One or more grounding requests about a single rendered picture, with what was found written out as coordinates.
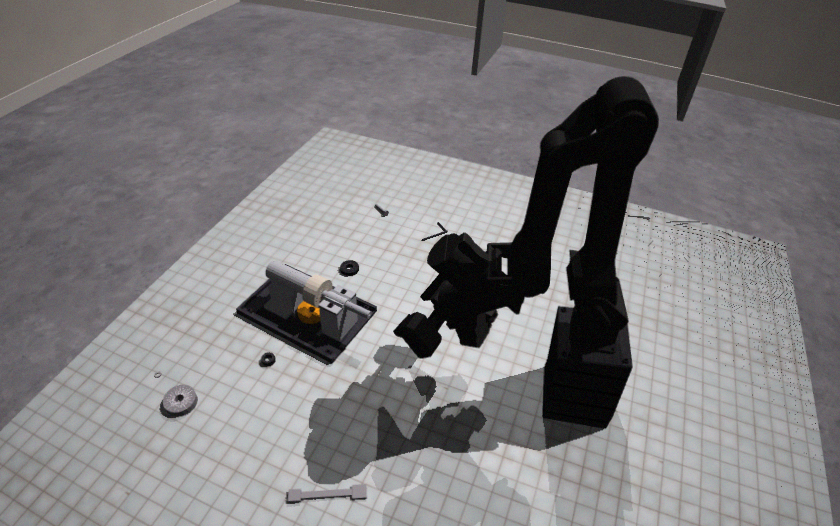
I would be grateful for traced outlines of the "black rubber ring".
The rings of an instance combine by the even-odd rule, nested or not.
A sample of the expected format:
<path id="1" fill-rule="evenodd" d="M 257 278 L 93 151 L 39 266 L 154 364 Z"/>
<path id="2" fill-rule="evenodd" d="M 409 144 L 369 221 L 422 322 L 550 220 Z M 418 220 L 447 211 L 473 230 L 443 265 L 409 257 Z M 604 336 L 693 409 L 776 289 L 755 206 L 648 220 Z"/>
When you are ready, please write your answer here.
<path id="1" fill-rule="evenodd" d="M 269 360 L 269 361 L 266 361 L 267 358 L 272 358 L 272 359 Z M 264 366 L 267 366 L 267 367 L 272 366 L 276 361 L 275 355 L 271 352 L 264 353 L 261 357 L 261 361 L 262 361 L 262 364 Z"/>
<path id="2" fill-rule="evenodd" d="M 347 269 L 348 267 L 352 267 L 351 269 Z M 359 264 L 353 260 L 344 261 L 340 265 L 340 271 L 343 275 L 346 276 L 353 276 L 358 273 L 359 271 Z"/>

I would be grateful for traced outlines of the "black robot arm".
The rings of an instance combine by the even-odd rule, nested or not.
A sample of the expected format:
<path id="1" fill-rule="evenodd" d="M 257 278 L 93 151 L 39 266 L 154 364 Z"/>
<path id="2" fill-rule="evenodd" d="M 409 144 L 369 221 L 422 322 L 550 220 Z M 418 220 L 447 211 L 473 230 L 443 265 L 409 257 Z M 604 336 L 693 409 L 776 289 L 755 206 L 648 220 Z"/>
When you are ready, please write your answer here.
<path id="1" fill-rule="evenodd" d="M 467 307 L 479 314 L 473 322 L 446 323 L 461 345 L 480 348 L 496 309 L 508 307 L 518 315 L 525 297 L 548 290 L 552 240 L 572 172 L 598 163 L 585 244 L 569 250 L 571 265 L 566 267 L 575 304 L 570 335 L 573 348 L 616 352 L 618 332 L 629 320 L 615 258 L 633 174 L 658 124 L 638 80 L 622 76 L 607 81 L 542 138 L 524 224 L 512 242 L 488 243 L 485 252 L 464 232 L 446 234 L 435 243 L 428 265 L 462 291 Z M 507 258 L 507 275 L 502 258 Z"/>

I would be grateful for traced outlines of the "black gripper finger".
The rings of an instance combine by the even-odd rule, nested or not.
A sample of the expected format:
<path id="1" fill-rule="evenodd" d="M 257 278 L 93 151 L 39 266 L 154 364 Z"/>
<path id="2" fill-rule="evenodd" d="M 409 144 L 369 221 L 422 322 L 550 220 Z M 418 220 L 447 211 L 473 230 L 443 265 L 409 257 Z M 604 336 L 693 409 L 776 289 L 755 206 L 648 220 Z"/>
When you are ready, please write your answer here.
<path id="1" fill-rule="evenodd" d="M 405 321 L 405 319 L 406 319 L 408 316 L 410 316 L 410 314 L 408 314 L 408 315 L 404 318 L 404 320 L 403 320 L 403 321 L 402 321 L 402 322 L 401 322 L 401 323 L 400 323 L 400 324 L 399 324 L 399 325 L 398 325 L 398 326 L 394 329 L 393 333 L 394 333 L 396 336 L 401 337 L 401 336 L 399 335 L 399 330 L 398 330 L 398 328 L 402 325 L 402 323 Z M 402 337 L 401 337 L 401 338 L 402 338 Z"/>
<path id="2" fill-rule="evenodd" d="M 428 288 L 422 293 L 420 296 L 423 301 L 429 301 L 429 299 L 433 296 L 442 282 L 446 280 L 440 274 L 434 279 L 434 281 L 428 286 Z"/>

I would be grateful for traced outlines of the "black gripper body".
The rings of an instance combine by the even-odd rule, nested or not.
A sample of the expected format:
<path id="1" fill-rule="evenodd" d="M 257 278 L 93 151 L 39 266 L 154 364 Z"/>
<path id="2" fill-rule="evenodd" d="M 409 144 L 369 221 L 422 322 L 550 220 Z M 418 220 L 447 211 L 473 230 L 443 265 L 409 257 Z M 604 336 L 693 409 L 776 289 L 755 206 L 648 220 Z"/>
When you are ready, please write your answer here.
<path id="1" fill-rule="evenodd" d="M 445 321 L 467 318 L 473 322 L 479 315 L 467 307 L 462 291 L 447 280 L 442 282 L 429 300 L 434 310 L 428 318 L 415 312 L 398 328 L 399 335 L 420 359 L 431 357 L 441 343 L 442 336 L 438 330 Z"/>

